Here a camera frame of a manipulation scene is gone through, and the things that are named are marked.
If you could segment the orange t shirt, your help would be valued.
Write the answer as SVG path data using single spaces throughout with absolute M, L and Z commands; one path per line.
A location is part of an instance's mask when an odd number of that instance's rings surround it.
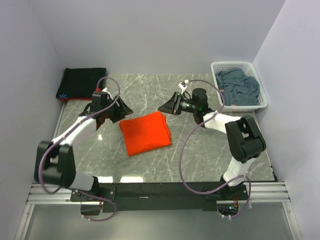
M 129 157 L 172 144 L 166 116 L 157 111 L 119 123 Z

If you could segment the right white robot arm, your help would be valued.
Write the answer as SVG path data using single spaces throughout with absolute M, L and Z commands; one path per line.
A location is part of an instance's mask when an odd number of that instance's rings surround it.
M 212 110 L 209 107 L 207 92 L 203 88 L 195 88 L 190 98 L 176 91 L 166 103 L 158 107 L 158 110 L 176 116 L 182 112 L 191 113 L 197 127 L 226 134 L 232 158 L 220 179 L 221 185 L 213 190 L 199 191 L 191 188 L 185 180 L 182 183 L 197 195 L 211 195 L 219 192 L 222 198 L 232 199 L 242 188 L 251 164 L 267 147 L 253 117 L 230 116 Z

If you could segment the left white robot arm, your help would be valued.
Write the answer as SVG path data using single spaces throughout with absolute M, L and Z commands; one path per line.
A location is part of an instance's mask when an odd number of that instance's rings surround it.
M 94 133 L 105 120 L 117 123 L 133 113 L 120 96 L 106 91 L 95 91 L 92 100 L 65 132 L 51 141 L 41 141 L 37 146 L 34 179 L 58 186 L 59 189 L 82 191 L 88 201 L 96 200 L 100 184 L 96 176 L 76 170 L 74 147 Z

